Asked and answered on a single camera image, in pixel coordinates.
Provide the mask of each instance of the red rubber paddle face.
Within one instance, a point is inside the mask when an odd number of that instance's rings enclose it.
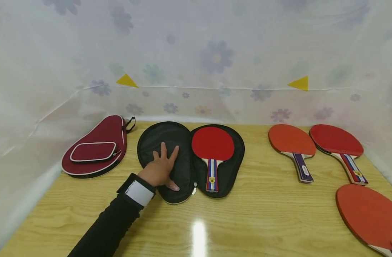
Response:
[[[201,159],[226,161],[234,153],[233,139],[218,127],[203,127],[197,130],[193,135],[192,148]]]
[[[315,155],[316,146],[312,138],[303,130],[285,124],[278,124],[269,130],[269,140],[279,152],[295,152],[304,155]]]
[[[363,146],[349,132],[326,124],[314,125],[310,128],[310,136],[323,150],[334,153],[361,156]]]
[[[349,229],[371,246],[392,250],[392,201],[380,193],[348,184],[336,192],[336,203]]]

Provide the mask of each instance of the yellow triangle flag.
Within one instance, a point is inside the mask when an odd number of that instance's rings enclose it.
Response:
[[[136,83],[134,83],[133,79],[131,79],[127,74],[121,76],[118,81],[116,81],[117,84],[120,85],[125,85],[125,86],[132,86],[132,87],[137,87],[139,88]]]
[[[300,89],[300,90],[306,91],[306,92],[309,89],[309,82],[308,82],[307,76],[305,76],[305,77],[303,77],[301,79],[297,79],[297,80],[295,80],[293,82],[290,82],[288,85],[291,86],[291,87],[294,87],[296,89]]]

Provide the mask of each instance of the white wristband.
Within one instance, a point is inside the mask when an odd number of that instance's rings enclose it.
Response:
[[[154,196],[153,192],[138,181],[133,181],[124,194],[143,207],[145,207]]]

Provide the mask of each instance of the black paddle case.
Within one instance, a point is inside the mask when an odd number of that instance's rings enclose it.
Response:
[[[206,191],[207,165],[192,150],[193,135],[202,127],[223,129],[232,137],[234,143],[233,156],[226,162],[221,163],[217,168],[219,189],[217,193]],[[137,156],[143,168],[153,160],[153,151],[157,151],[160,154],[161,142],[166,143],[168,157],[172,154],[174,147],[179,146],[179,155],[170,178],[180,187],[180,190],[174,192],[166,186],[157,187],[161,197],[169,204],[176,205],[182,203],[197,191],[203,192],[211,198],[223,198],[233,188],[244,157],[244,141],[242,137],[234,129],[227,126],[209,124],[202,127],[189,131],[187,127],[177,122],[160,122],[150,126],[140,136],[137,144]]]

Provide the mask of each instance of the table tennis paddle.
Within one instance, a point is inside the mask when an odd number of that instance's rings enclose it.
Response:
[[[348,228],[369,247],[392,257],[392,201],[354,184],[336,192],[337,208]]]
[[[368,184],[354,162],[363,154],[363,146],[351,133],[331,125],[318,124],[310,128],[309,135],[320,151],[333,155],[342,163],[351,183]]]
[[[269,130],[269,140],[277,151],[293,159],[300,182],[314,181],[304,159],[315,155],[316,146],[306,132],[290,125],[277,124]]]
[[[232,137],[218,127],[202,127],[193,135],[192,149],[207,164],[206,191],[217,193],[217,167],[233,156]]]

